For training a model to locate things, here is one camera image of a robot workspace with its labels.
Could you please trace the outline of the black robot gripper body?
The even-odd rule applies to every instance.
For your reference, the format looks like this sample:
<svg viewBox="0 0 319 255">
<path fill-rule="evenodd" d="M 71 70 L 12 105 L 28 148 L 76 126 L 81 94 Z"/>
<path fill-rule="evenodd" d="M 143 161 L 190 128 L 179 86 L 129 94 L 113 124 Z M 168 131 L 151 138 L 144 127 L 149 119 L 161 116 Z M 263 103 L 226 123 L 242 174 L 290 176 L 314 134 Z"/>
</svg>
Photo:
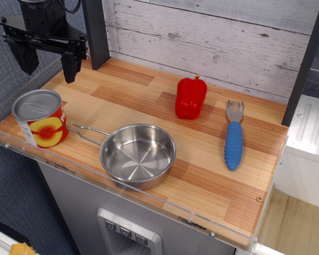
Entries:
<svg viewBox="0 0 319 255">
<path fill-rule="evenodd" d="M 74 52 L 88 58 L 88 37 L 72 27 L 66 19 L 68 13 L 79 10 L 80 2 L 72 10 L 64 2 L 20 2 L 21 16 L 3 16 L 4 41 L 28 41 L 33 48 L 62 54 L 78 47 Z"/>
</svg>

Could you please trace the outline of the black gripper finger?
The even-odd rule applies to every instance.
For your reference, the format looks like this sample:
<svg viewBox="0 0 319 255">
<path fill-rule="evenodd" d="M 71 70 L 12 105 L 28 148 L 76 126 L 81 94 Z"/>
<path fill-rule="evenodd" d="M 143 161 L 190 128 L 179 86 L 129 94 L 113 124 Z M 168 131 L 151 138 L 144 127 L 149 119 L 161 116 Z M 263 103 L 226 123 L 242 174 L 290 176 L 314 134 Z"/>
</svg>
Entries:
<svg viewBox="0 0 319 255">
<path fill-rule="evenodd" d="M 9 48 L 23 72 L 32 75 L 39 66 L 39 59 L 35 48 L 28 41 L 7 40 Z"/>
<path fill-rule="evenodd" d="M 75 81 L 75 76 L 81 70 L 80 54 L 65 52 L 61 55 L 63 74 L 67 83 Z"/>
</svg>

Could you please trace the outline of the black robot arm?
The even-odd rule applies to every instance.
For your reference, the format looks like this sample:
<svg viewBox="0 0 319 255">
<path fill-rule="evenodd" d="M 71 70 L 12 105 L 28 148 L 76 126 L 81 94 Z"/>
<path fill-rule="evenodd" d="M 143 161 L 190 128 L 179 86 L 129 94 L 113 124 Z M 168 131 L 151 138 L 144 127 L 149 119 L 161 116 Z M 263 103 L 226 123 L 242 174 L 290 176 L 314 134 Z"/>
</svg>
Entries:
<svg viewBox="0 0 319 255">
<path fill-rule="evenodd" d="M 3 16 L 3 38 L 23 72 L 31 75 L 39 65 L 38 50 L 61 55 L 65 81 L 72 83 L 89 56 L 88 37 L 71 26 L 64 1 L 19 1 L 21 16 Z"/>
</svg>

